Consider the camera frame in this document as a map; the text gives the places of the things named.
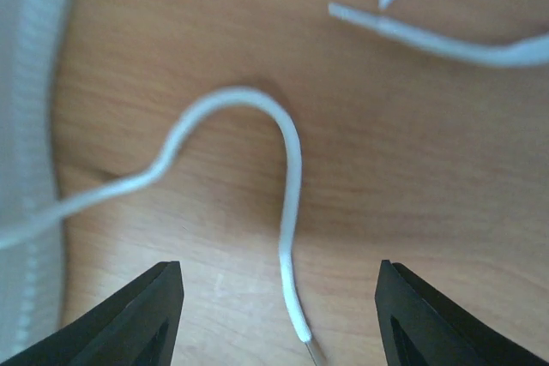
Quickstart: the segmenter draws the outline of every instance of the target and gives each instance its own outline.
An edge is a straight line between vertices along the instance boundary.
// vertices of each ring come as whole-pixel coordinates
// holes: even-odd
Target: wood grain
[[[262,87],[303,142],[295,263],[332,364],[384,364],[382,259],[549,358],[549,69],[427,56],[330,19],[328,1],[377,5],[75,0],[54,105],[63,195],[145,167],[197,97]],[[389,13],[484,43],[549,30],[546,0],[397,0]],[[284,170],[263,114],[212,117],[160,183],[68,220],[65,321],[179,260],[174,364],[311,364],[281,295]]]

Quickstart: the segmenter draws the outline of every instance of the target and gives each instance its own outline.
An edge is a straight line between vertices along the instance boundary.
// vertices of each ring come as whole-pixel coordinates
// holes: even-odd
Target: white wire
[[[333,17],[373,30],[386,38],[463,62],[497,68],[520,68],[549,63],[549,34],[523,39],[510,45],[478,45],[343,4],[330,3],[328,10]]]
[[[59,220],[87,207],[145,188],[160,180],[172,165],[185,139],[205,117],[219,109],[237,105],[255,107],[270,115],[278,124],[284,138],[287,173],[279,240],[282,292],[296,334],[302,342],[306,344],[311,342],[312,334],[299,304],[292,263],[293,235],[298,218],[301,190],[302,162],[299,136],[286,111],[268,95],[252,87],[224,87],[197,100],[181,114],[168,133],[158,157],[145,171],[63,199],[30,216],[27,220],[0,227],[0,249],[15,246],[30,237],[35,237]]]

